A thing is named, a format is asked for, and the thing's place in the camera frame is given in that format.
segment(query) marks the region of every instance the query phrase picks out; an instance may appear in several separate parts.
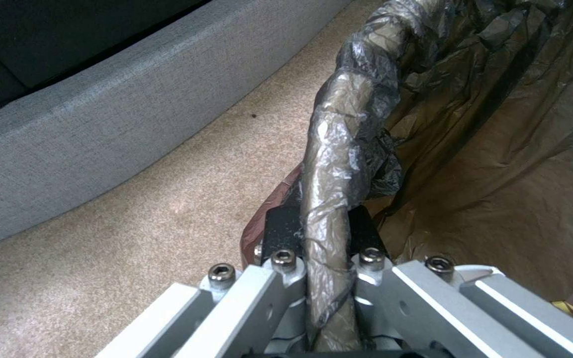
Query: gray fabric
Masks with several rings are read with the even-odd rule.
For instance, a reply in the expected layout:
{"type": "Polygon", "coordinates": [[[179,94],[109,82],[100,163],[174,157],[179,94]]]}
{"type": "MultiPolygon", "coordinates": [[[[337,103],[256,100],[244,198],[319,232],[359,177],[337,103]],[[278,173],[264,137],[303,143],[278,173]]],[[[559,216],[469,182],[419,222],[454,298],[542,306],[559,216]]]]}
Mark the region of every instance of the gray fabric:
{"type": "Polygon", "coordinates": [[[0,240],[149,166],[282,66],[348,2],[214,0],[1,108],[0,240]]]}

